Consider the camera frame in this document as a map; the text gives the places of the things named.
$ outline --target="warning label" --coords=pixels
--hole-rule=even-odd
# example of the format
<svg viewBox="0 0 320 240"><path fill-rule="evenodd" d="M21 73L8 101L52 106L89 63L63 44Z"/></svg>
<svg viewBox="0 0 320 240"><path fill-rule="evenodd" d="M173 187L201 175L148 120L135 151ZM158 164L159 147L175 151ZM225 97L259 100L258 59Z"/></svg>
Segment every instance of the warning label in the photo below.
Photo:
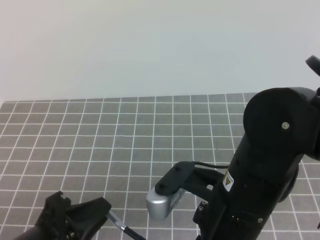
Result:
<svg viewBox="0 0 320 240"><path fill-rule="evenodd" d="M224 188L230 192L232 185L234 184L235 180L233 179L233 177L230 175L230 173L227 171L224 179L223 179L223 186Z"/></svg>

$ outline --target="gray grid surface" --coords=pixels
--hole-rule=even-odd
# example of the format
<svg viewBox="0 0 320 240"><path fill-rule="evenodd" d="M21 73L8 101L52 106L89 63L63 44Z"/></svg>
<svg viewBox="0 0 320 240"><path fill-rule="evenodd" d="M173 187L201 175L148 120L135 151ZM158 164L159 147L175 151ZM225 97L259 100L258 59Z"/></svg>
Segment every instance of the gray grid surface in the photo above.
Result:
<svg viewBox="0 0 320 240"><path fill-rule="evenodd" d="M0 109L0 239L32 227L45 198L105 197L149 240L195 240L200 199L186 193L164 222L145 197L174 163L227 164L253 93L5 102ZM295 187L259 240L319 240L320 164L303 158ZM128 240L110 222L96 240Z"/></svg>

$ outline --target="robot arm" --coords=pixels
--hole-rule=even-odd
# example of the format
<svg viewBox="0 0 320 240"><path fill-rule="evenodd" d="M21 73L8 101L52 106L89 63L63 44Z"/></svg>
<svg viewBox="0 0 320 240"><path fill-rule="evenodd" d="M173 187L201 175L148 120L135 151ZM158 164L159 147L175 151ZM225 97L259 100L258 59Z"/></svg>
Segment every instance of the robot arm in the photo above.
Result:
<svg viewBox="0 0 320 240"><path fill-rule="evenodd" d="M319 59L312 56L307 63L320 76ZM243 125L245 134L224 176L177 163L147 196L150 216L163 218L159 209L167 216L185 189L207 201L193 217L201 231L197 240L256 240L293 188L303 155L320 160L320 89L262 91L246 106Z"/></svg>

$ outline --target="cable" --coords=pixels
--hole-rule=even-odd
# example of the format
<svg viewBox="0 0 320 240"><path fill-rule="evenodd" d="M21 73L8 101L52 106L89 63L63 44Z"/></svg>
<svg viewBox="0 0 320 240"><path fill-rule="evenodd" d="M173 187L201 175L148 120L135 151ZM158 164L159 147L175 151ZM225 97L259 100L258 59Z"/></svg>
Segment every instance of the cable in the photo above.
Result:
<svg viewBox="0 0 320 240"><path fill-rule="evenodd" d="M229 167L229 165L214 165L214 164L204 163L201 161L195 161L194 165L205 166L212 169L227 169Z"/></svg>
<svg viewBox="0 0 320 240"><path fill-rule="evenodd" d="M123 221L121 221L117 215L113 211L109 211L109 213L106 215L108 219L113 222L113 224L123 231L125 234L127 234L129 237L131 237L134 240L146 240L143 236L139 235L137 232L132 230L130 227L126 226Z"/></svg>

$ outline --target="white wall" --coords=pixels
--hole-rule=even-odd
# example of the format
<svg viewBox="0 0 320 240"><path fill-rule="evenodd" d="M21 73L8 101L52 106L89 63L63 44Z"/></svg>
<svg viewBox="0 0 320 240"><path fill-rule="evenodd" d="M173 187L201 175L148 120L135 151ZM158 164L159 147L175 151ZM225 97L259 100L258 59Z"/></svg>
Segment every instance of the white wall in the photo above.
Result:
<svg viewBox="0 0 320 240"><path fill-rule="evenodd" d="M0 1L0 99L317 88L319 0Z"/></svg>

